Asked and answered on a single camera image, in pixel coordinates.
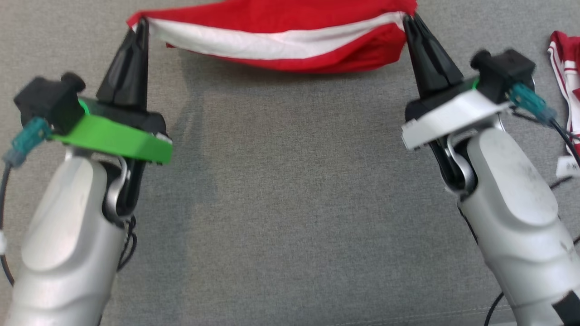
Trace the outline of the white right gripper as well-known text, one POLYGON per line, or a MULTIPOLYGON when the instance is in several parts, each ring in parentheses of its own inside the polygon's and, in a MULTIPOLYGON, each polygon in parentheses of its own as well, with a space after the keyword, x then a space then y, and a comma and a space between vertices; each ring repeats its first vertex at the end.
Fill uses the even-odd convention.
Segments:
POLYGON ((509 108, 509 101, 497 104, 475 88, 478 78, 462 82, 462 72, 418 13, 404 17, 403 26, 419 97, 428 97, 410 101, 405 107, 401 137, 407 150, 416 150, 509 108), (456 86, 433 95, 448 85, 456 86))

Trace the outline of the red white striped jersey shirt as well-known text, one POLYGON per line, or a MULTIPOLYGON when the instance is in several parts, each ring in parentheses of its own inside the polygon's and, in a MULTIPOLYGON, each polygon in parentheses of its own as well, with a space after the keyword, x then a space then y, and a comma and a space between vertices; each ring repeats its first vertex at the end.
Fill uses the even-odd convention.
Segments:
POLYGON ((567 101, 567 131, 580 138, 580 36, 555 31, 548 48, 561 94, 567 101))

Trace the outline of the red shorts with white trim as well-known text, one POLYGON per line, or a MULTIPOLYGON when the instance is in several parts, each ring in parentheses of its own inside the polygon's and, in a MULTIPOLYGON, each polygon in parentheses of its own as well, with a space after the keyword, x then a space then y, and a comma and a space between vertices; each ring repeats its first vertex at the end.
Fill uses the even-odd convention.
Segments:
POLYGON ((397 62, 416 0, 222 0, 139 10, 168 47, 280 72, 366 72, 397 62))

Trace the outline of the grey fabric sofa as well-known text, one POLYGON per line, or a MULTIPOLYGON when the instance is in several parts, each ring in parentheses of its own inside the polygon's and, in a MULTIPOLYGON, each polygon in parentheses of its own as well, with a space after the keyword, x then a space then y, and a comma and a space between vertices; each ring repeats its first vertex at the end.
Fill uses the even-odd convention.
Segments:
MULTIPOLYGON (((13 97, 76 72, 93 97, 139 9, 211 0, 0 0, 0 155, 13 97)), ((580 35, 580 0, 418 0, 465 76, 480 49, 537 64, 566 124, 547 53, 580 35)), ((147 165, 131 261, 101 326, 482 326, 501 289, 428 147, 401 139, 417 98, 408 51, 361 74, 254 69, 150 42, 148 109, 174 143, 147 165)))

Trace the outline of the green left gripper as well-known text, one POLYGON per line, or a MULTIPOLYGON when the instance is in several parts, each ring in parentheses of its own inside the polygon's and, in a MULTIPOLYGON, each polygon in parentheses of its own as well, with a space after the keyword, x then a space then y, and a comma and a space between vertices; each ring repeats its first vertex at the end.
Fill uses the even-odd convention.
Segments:
POLYGON ((137 35, 133 29, 128 29, 96 93, 96 98, 102 103, 80 97, 79 103, 85 110, 85 116, 67 135, 53 134, 50 139, 149 163, 170 163, 173 142, 167 134, 165 120, 159 113, 146 112, 148 64, 149 23, 142 17, 137 26, 137 35), (139 60, 137 107, 141 112, 112 107, 136 105, 133 68, 139 60))

